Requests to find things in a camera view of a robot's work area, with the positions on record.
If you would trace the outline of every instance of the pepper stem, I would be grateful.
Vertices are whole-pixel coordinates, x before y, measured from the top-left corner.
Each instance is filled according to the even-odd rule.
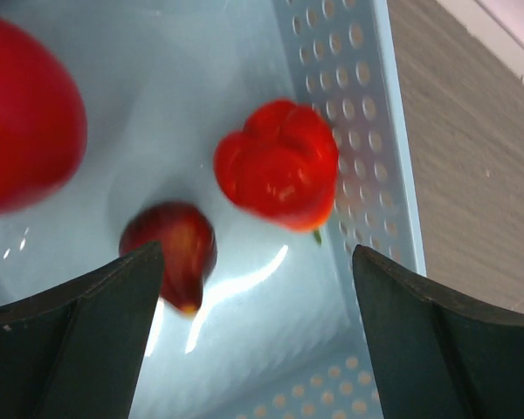
[[[314,240],[316,240],[316,243],[319,246],[322,246],[322,236],[321,236],[321,231],[319,229],[313,230],[313,237],[314,237]]]

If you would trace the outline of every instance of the bell pepper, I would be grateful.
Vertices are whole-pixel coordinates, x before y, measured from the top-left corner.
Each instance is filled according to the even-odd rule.
[[[334,207],[338,158],[326,121],[310,106],[279,99],[219,142],[214,171],[225,196],[242,210],[309,232],[318,231]]]

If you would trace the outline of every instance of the wood grain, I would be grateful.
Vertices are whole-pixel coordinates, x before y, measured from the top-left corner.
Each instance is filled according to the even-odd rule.
[[[524,85],[431,0],[391,0],[428,276],[524,313]]]

